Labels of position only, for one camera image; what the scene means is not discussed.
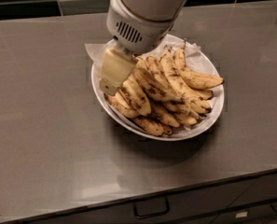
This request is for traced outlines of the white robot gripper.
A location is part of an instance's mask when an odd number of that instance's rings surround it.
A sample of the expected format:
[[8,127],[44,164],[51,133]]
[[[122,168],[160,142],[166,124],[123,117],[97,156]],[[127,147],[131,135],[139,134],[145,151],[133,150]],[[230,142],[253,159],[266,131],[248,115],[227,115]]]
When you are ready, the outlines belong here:
[[[175,6],[172,0],[110,0],[107,28],[125,49],[148,53],[172,27]],[[114,96],[132,73],[138,60],[115,49],[107,49],[100,74],[100,90]]]

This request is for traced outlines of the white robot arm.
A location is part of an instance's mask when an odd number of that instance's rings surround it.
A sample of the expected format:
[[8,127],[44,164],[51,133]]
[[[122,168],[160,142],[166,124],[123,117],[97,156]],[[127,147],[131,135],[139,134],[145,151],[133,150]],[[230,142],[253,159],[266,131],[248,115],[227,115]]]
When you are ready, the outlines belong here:
[[173,27],[187,0],[110,0],[107,29],[115,46],[104,53],[100,89],[114,95],[137,64]]

